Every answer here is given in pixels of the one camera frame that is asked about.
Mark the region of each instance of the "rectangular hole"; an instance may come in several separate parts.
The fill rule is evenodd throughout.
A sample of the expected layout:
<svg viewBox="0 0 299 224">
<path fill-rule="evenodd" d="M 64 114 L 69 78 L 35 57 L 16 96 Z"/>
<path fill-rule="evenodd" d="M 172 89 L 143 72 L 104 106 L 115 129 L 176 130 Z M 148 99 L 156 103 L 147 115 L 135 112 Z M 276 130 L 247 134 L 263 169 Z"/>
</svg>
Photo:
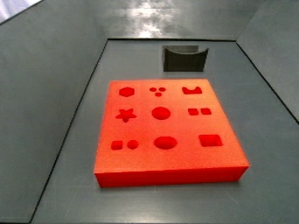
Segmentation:
<svg viewBox="0 0 299 224">
<path fill-rule="evenodd" d="M 219 135 L 199 135 L 199 138 L 200 138 L 200 145 L 203 147 L 223 145 Z"/>
</svg>

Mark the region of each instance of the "star-shaped hole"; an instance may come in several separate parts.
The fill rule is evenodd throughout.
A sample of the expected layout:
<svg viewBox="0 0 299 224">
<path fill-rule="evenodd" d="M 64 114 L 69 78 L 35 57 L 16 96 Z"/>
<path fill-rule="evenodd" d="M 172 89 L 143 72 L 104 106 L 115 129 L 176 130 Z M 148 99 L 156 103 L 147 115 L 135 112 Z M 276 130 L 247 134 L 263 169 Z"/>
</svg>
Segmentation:
<svg viewBox="0 0 299 224">
<path fill-rule="evenodd" d="M 123 119 L 124 123 L 127 123 L 129 118 L 136 118 L 136 115 L 133 114 L 133 110 L 132 109 L 120 109 L 116 119 Z"/>
</svg>

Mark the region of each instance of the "gray table surface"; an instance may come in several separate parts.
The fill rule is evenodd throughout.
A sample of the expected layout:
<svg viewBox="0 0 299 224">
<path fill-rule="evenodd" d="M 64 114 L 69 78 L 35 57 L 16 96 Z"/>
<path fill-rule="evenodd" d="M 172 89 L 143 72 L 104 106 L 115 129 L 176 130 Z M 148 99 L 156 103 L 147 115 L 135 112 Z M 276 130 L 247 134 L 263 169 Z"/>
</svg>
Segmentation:
<svg viewBox="0 0 299 224">
<path fill-rule="evenodd" d="M 203 73 L 164 73 L 163 45 L 209 48 Z M 108 82 L 208 78 L 251 167 L 237 183 L 100 189 L 92 169 Z M 108 41 L 33 223 L 296 223 L 299 126 L 233 42 Z"/>
</svg>

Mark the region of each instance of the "small circular hole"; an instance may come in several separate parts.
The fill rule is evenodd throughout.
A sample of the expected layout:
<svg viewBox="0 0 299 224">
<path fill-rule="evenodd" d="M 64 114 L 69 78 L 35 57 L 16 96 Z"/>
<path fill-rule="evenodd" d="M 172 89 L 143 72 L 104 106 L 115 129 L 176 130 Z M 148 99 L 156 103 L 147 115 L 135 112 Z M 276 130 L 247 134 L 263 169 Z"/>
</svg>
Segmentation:
<svg viewBox="0 0 299 224">
<path fill-rule="evenodd" d="M 133 150 L 136 149 L 139 146 L 139 142 L 136 140 L 131 140 L 128 143 L 127 143 L 127 148 Z"/>
</svg>

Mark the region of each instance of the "circular hole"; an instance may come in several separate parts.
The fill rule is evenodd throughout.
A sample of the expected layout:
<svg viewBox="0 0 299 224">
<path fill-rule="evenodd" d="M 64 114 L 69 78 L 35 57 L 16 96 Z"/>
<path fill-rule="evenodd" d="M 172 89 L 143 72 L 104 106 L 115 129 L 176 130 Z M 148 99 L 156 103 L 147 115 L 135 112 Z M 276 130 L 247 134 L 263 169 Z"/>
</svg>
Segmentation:
<svg viewBox="0 0 299 224">
<path fill-rule="evenodd" d="M 173 137 L 171 136 L 159 136 L 153 140 L 153 145 L 156 148 L 161 150 L 169 150 L 176 146 L 177 142 Z"/>
<path fill-rule="evenodd" d="M 136 147 L 139 146 L 139 143 L 136 140 L 131 140 L 128 143 L 127 143 L 127 148 L 133 150 L 136 149 Z"/>
<path fill-rule="evenodd" d="M 164 107 L 157 107 L 152 110 L 152 116 L 157 120 L 164 120 L 171 116 L 171 110 Z"/>
</svg>

